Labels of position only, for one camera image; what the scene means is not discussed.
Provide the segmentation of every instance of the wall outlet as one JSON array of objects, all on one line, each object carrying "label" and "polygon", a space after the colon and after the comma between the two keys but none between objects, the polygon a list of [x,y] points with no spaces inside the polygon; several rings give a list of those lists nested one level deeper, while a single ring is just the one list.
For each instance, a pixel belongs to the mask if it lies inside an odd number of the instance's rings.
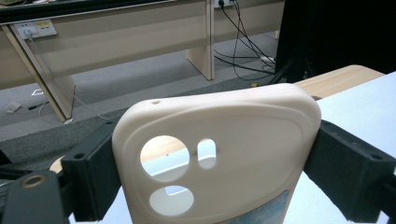
[{"label": "wall outlet", "polygon": [[35,25],[31,21],[15,23],[14,25],[15,25],[15,28],[17,28],[18,33],[20,33],[20,36],[22,37],[22,39],[29,38],[25,33],[26,31],[32,32],[33,38],[40,36],[38,34],[37,29],[35,28]]},{"label": "wall outlet", "polygon": [[34,21],[33,24],[40,36],[57,35],[55,28],[50,20]]},{"label": "wall outlet", "polygon": [[[232,7],[233,6],[233,0],[223,0],[224,1],[224,6],[225,7]],[[219,5],[219,0],[215,0],[215,8],[221,7]]]},{"label": "wall outlet", "polygon": [[15,28],[17,28],[18,33],[22,39],[28,39],[29,36],[26,35],[27,31],[32,32],[32,38],[46,36],[46,35],[57,35],[55,28],[50,20],[43,21],[26,21],[15,23]]}]

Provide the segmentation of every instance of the desk panel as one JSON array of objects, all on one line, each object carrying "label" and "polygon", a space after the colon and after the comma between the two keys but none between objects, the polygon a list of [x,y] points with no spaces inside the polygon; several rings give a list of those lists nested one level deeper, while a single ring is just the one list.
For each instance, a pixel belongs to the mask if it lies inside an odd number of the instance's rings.
[{"label": "desk panel", "polygon": [[0,28],[0,43],[0,90],[34,83],[35,79],[31,71],[26,67],[3,28]]},{"label": "desk panel", "polygon": [[205,44],[205,2],[177,1],[55,18],[35,39],[57,77]]}]

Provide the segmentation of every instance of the floor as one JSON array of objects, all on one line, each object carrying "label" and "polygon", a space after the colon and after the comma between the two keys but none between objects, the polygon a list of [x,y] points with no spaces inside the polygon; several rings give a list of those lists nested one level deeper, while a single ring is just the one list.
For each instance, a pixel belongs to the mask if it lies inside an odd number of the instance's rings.
[{"label": "floor", "polygon": [[[277,40],[274,33],[254,35],[251,40],[264,53],[276,56]],[[215,50],[233,55],[234,43],[234,40],[218,43]],[[256,55],[239,42],[236,56]],[[235,63],[259,70],[263,66],[258,58],[236,59]],[[237,69],[237,72],[239,76],[257,73],[244,69]],[[184,51],[75,74],[75,95],[87,106],[75,100],[73,121],[129,107],[142,100],[175,95],[232,78],[236,78],[233,67],[215,60],[215,79],[208,81],[186,60]],[[0,91],[0,141],[64,125],[49,105],[41,107],[47,99],[43,94],[33,95],[36,90],[39,90],[38,85],[30,84]],[[12,102],[22,105],[22,108],[9,114],[7,107]],[[35,110],[28,109],[35,105],[38,105]]]}]

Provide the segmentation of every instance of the white table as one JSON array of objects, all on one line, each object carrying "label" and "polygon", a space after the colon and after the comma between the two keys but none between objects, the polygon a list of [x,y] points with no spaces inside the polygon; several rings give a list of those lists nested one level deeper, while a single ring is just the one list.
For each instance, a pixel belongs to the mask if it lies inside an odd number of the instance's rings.
[{"label": "white table", "polygon": [[[396,72],[318,101],[322,119],[358,136],[396,158]],[[377,223],[387,223],[381,215]],[[303,174],[285,223],[352,223]]]}]

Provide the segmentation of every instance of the beige desk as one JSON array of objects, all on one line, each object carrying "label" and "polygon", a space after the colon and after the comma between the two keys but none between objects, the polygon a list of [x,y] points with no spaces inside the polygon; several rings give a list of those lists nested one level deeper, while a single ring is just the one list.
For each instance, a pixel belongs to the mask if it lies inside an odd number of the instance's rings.
[{"label": "beige desk", "polygon": [[[312,96],[325,98],[382,76],[384,74],[375,70],[359,65],[350,65],[297,82],[296,85],[306,90]],[[173,138],[162,136],[156,140],[155,143],[151,144],[150,148],[144,150],[141,161],[154,160],[184,148],[181,142]],[[59,172],[62,170],[60,160],[57,160],[51,165],[50,169],[52,171]]]},{"label": "beige desk", "polygon": [[[50,18],[58,34],[35,39],[41,55],[13,24],[4,26],[13,31],[15,37],[8,38],[24,50],[34,76],[45,83],[44,93],[54,99],[52,106],[65,120],[72,117],[73,97],[67,92],[74,91],[74,74],[186,49],[187,59],[213,79],[214,43],[236,34],[213,5],[214,0],[177,0]],[[247,33],[278,30],[283,6],[283,0],[241,1]],[[236,20],[234,7],[226,10]]]}]

